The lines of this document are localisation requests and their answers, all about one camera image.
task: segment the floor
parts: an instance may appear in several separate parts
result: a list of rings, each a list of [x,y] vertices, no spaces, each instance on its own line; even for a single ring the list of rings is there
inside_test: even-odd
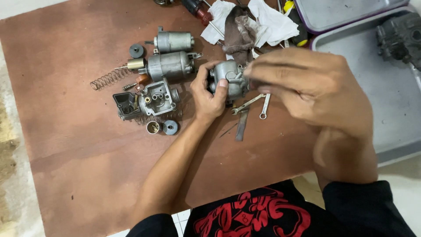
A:
[[[0,0],[0,19],[63,2],[63,0]],[[44,237],[34,182],[25,148],[16,103],[0,42],[0,237]],[[380,168],[381,179],[391,183],[395,204],[417,235],[417,198],[421,194],[421,156],[396,166]],[[294,179],[308,201],[324,206],[314,173]],[[190,210],[172,215],[179,236],[183,235]],[[128,230],[109,237],[124,237]]]

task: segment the gray tray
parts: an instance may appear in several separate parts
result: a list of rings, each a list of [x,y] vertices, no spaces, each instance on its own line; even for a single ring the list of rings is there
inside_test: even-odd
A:
[[[406,6],[409,0],[294,0],[307,30],[313,34]]]
[[[421,151],[421,80],[418,71],[379,56],[376,26],[411,11],[397,8],[317,36],[310,48],[346,58],[374,111],[379,163]]]

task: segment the wrench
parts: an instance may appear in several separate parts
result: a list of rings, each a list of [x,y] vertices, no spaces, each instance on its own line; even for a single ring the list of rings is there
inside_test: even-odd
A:
[[[266,99],[264,99],[264,104],[263,104],[263,110],[262,113],[260,114],[260,119],[266,119],[266,110],[267,110],[267,106],[269,105],[269,99],[270,99],[270,94],[266,94]]]
[[[249,102],[243,104],[242,106],[238,107],[238,108],[233,108],[232,111],[232,115],[236,115],[238,112],[240,112],[241,110],[243,110],[245,107],[249,106],[251,103],[255,102],[256,100],[262,98],[262,97],[266,97],[265,94],[260,94],[256,97],[254,97],[253,99],[251,99]]]

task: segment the wooden board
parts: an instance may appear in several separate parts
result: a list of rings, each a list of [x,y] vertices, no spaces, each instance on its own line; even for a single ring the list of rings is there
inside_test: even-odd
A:
[[[276,1],[268,1],[275,6]],[[149,135],[121,121],[112,94],[136,75],[101,92],[89,82],[130,58],[131,44],[165,30],[191,31],[195,51],[224,59],[219,46],[200,38],[204,26],[180,3],[152,0],[70,0],[0,21],[0,39],[16,99],[47,237],[103,237],[130,228],[128,215],[148,171],[176,136]],[[150,55],[153,47],[146,46]],[[174,84],[191,119],[189,80]],[[257,95],[251,92],[246,99]],[[272,97],[252,104],[243,142],[238,121],[217,119],[196,153],[175,210],[291,178],[312,169],[317,131],[290,117]]]

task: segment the hand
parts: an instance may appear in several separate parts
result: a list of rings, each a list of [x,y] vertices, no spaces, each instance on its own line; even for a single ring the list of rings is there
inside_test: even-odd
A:
[[[244,74],[266,83],[259,91],[278,96],[291,116],[371,140],[371,104],[343,56],[288,48],[261,55]]]
[[[201,65],[196,79],[190,84],[195,100],[196,118],[199,120],[213,122],[224,111],[228,81],[225,79],[219,81],[215,95],[206,90],[208,86],[208,70],[213,69],[220,62],[211,61]]]

